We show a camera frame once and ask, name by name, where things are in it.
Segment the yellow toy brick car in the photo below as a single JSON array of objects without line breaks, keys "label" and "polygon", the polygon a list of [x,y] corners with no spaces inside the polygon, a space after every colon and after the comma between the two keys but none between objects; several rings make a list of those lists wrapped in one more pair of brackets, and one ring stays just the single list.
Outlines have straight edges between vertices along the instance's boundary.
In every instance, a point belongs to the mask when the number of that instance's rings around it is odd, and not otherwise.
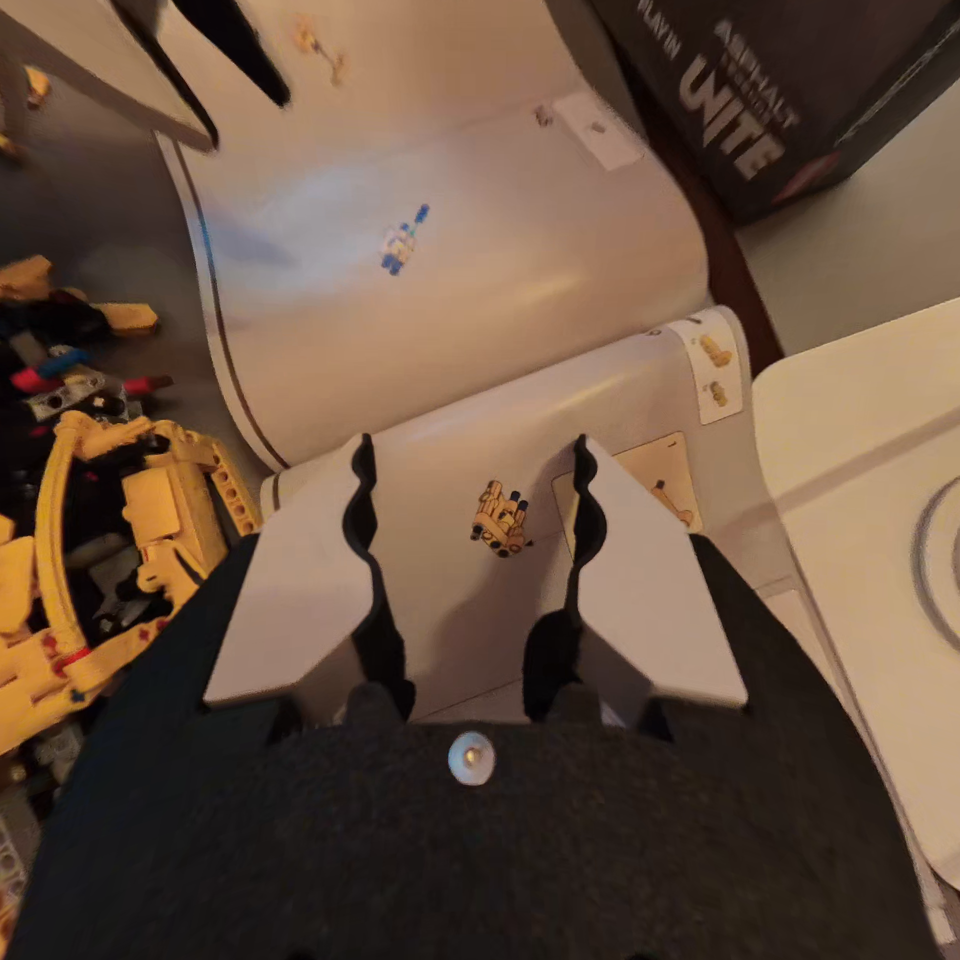
[{"label": "yellow toy brick car", "polygon": [[39,843],[30,794],[64,783],[75,715],[107,695],[261,513],[226,447],[143,402],[170,377],[117,379],[85,347],[159,324],[91,303],[34,256],[2,267],[2,951]]}]

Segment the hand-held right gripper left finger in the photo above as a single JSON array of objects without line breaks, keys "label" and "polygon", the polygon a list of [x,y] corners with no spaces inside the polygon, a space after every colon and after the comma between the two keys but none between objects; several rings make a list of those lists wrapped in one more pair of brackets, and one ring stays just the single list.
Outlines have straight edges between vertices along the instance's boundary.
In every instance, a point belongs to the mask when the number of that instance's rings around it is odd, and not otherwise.
[{"label": "hand-held right gripper left finger", "polygon": [[372,551],[377,481],[373,439],[358,434],[284,495],[251,556],[208,706],[287,698],[309,723],[331,724],[356,688],[374,684],[410,718],[416,686]]}]

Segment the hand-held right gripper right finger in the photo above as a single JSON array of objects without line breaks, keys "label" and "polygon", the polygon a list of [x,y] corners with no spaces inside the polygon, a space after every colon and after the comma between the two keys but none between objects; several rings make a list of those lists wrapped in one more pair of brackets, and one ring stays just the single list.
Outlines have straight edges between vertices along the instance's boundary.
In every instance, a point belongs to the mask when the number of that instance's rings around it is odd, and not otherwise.
[{"label": "hand-held right gripper right finger", "polygon": [[561,606],[527,636],[525,716],[545,721],[565,690],[596,697],[618,726],[642,726],[664,701],[746,707],[691,535],[594,438],[572,451],[572,565]]}]

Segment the black toy set box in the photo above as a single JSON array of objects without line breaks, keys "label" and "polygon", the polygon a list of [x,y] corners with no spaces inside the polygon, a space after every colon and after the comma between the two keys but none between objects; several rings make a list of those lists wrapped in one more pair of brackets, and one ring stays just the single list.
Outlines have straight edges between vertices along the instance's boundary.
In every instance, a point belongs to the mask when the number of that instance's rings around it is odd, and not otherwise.
[{"label": "black toy set box", "polygon": [[738,225],[846,180],[958,80],[957,1],[592,5]]}]

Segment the white tablet stand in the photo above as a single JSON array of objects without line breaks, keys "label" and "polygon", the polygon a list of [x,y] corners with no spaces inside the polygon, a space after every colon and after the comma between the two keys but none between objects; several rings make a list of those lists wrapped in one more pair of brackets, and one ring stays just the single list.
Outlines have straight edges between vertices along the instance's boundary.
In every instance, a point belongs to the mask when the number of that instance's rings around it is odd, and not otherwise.
[{"label": "white tablet stand", "polygon": [[753,385],[759,461],[923,858],[958,889],[958,299]]}]

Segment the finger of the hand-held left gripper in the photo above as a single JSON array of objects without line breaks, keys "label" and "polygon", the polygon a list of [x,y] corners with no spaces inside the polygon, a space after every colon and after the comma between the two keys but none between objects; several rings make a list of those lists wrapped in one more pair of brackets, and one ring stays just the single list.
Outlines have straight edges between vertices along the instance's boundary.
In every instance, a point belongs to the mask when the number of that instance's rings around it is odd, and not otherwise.
[{"label": "finger of the hand-held left gripper", "polygon": [[174,1],[174,7],[273,104],[284,109],[291,91],[236,1]]},{"label": "finger of the hand-held left gripper", "polygon": [[2,52],[141,129],[209,153],[210,115],[160,45],[112,2],[3,1]]}]

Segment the instruction booklet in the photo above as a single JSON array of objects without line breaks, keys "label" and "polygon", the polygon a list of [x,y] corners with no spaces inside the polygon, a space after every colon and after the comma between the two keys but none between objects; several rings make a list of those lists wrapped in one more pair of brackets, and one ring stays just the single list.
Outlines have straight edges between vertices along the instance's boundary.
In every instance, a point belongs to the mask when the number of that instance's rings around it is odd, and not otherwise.
[{"label": "instruction booklet", "polygon": [[274,469],[268,515],[358,434],[417,719],[518,694],[562,606],[573,445],[618,460],[697,429],[683,328],[735,414],[738,331],[707,302],[680,188],[595,92],[546,2],[243,2],[280,108],[171,11],[159,38],[219,134],[170,158],[218,378]]}]

